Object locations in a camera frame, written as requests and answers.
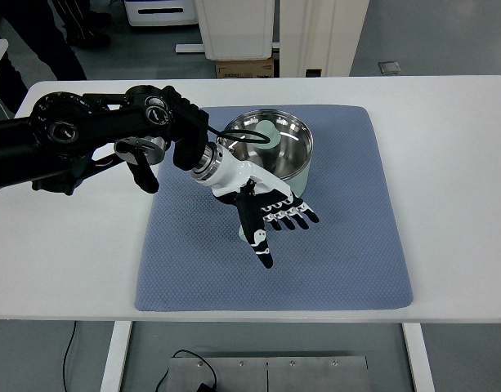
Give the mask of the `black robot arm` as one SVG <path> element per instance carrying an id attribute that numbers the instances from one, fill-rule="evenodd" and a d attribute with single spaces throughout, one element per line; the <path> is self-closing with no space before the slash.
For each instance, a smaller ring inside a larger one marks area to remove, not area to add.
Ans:
<path id="1" fill-rule="evenodd" d="M 318 216 L 286 182 L 238 160 L 210 141 L 211 133 L 208 114 L 170 86 L 135 86 L 122 95 L 53 92 L 28 117 L 0 121 L 0 189 L 29 182 L 71 195 L 87 178 L 126 163 L 153 194 L 159 183 L 152 167 L 171 149 L 177 168 L 236 207 L 244 237 L 270 268 L 266 227 L 307 229 Z"/>

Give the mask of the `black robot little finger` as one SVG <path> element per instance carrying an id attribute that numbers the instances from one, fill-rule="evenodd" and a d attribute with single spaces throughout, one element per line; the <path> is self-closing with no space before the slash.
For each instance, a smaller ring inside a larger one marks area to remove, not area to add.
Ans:
<path id="1" fill-rule="evenodd" d="M 302 198 L 295 198 L 295 207 L 299 213 L 304 214 L 307 216 L 311 222 L 313 223 L 319 223 L 320 219 L 319 217 L 315 214 L 313 209 L 302 199 Z"/>

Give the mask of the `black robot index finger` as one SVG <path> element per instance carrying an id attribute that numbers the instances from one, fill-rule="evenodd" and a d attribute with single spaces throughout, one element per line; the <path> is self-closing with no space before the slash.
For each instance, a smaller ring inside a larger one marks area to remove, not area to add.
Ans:
<path id="1" fill-rule="evenodd" d="M 262 209 L 262 217 L 274 230 L 281 231 L 280 223 L 277 221 L 275 211 L 272 208 L 264 207 Z"/>

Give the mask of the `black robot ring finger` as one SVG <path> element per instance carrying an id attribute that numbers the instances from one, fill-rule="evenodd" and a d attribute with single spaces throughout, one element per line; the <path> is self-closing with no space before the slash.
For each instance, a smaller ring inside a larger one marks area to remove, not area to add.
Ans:
<path id="1" fill-rule="evenodd" d="M 307 204 L 305 202 L 301 202 L 297 206 L 291 206 L 289 208 L 289 217 L 293 219 L 294 221 L 297 222 L 297 224 L 302 228 L 302 229 L 308 229 L 309 225 L 305 221 L 305 219 L 302 217 L 302 213 L 307 209 Z"/>

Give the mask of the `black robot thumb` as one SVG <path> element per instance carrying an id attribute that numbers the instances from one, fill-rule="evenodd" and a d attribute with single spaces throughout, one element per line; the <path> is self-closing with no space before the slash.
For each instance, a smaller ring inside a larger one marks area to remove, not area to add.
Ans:
<path id="1" fill-rule="evenodd" d="M 261 208 L 253 192 L 254 185 L 254 183 L 247 183 L 241 188 L 235 195 L 235 206 L 244 237 L 259 261 L 265 268 L 270 269 L 273 266 L 273 257 L 267 242 Z"/>

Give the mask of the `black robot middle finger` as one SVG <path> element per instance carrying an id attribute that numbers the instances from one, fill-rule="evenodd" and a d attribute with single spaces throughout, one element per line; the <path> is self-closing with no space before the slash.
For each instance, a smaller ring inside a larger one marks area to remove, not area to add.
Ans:
<path id="1" fill-rule="evenodd" d="M 289 215 L 291 207 L 292 206 L 289 204 L 276 203 L 274 205 L 275 208 L 274 218 L 277 221 L 282 222 L 288 229 L 295 229 L 296 226 Z"/>

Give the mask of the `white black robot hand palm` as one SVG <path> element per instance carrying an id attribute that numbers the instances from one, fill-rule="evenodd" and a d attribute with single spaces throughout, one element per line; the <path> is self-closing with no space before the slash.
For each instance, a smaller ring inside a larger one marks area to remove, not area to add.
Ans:
<path id="1" fill-rule="evenodd" d="M 198 184 L 209 187 L 216 198 L 229 200 L 250 183 L 252 195 L 270 197 L 261 204 L 293 201 L 290 186 L 280 178 L 256 163 L 238 160 L 227 148 L 213 142 L 207 143 L 203 157 L 190 174 Z"/>

